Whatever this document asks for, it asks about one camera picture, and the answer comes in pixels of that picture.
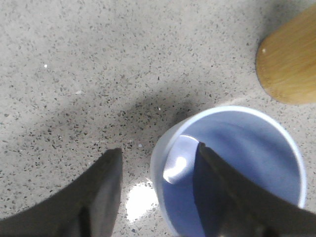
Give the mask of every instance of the speckled floor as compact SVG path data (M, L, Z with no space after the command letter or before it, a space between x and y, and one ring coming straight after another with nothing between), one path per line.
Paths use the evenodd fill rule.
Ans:
M122 147L113 236L170 236L151 151L172 125L220 105L261 110L290 132L307 167L306 208L316 211L316 104L271 99L254 68L259 42L312 2L1 1L0 218Z

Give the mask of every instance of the cup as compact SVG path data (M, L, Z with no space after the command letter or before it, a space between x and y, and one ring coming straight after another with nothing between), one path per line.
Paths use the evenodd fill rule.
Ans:
M299 149L285 129L254 109L212 108L174 125L152 153L154 189L174 236L205 237L192 182L199 142L260 187L304 207L306 172Z

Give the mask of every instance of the cup rim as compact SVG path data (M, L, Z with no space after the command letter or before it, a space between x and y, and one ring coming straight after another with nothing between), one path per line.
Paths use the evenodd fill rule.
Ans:
M275 129L277 129L279 131L279 133L285 138L285 140L287 141L287 143L291 147L293 154L295 155L297 166L299 169L300 194L299 194L299 200L298 200L297 206L299 208L304 208L305 201L306 201L306 195L307 195L307 178L306 178L306 171L305 171L302 155L298 149L298 146L296 145L296 143L294 142L294 140L292 139L290 134L285 130L285 128L283 128L276 120L274 120L273 118L271 118L267 114L264 114L261 111L251 109L248 107L243 107L243 106L220 106L220 107L215 107L215 108L211 108L211 109L207 109L207 110L204 110L202 112L199 112L196 115L193 115L193 116L187 118L186 120L180 122L183 124L180 124L180 127L171 136L169 142L166 145L166 149L164 149L164 151L163 151L162 157L167 158L167 155L169 154L169 151L172 148L175 140L189 126L191 126L196 121L200 120L201 118L203 118L205 116L209 116L212 114L221 113L221 112L233 112L233 111L248 113L248 114L257 116L257 117L265 120L266 122L271 124L273 127L275 127Z

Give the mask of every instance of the blue cup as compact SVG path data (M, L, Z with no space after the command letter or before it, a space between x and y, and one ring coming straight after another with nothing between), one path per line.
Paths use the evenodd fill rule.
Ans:
M303 159L285 129L257 110L217 107L173 126L153 150L152 180L174 236L205 237L192 182L199 142L260 187L304 207L307 181Z

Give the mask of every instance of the black object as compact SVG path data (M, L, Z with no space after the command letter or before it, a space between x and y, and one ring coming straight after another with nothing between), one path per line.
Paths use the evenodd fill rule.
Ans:
M260 188L203 143L197 148L193 189L207 237L316 236L316 215ZM214 200L220 205L211 205Z
M0 237L109 237L117 216L121 150L106 151L70 185L0 221Z

